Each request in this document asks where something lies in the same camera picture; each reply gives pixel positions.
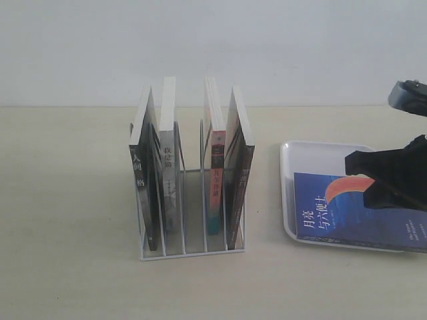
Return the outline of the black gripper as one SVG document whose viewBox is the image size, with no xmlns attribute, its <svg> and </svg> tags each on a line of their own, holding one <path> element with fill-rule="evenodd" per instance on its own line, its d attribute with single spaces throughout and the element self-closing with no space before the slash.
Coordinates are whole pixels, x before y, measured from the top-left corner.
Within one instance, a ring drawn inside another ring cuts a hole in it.
<svg viewBox="0 0 427 320">
<path fill-rule="evenodd" d="M 363 192 L 366 208 L 426 210 L 426 135 L 401 149 L 355 151 L 345 157 L 345 172 L 373 178 Z"/>
</svg>

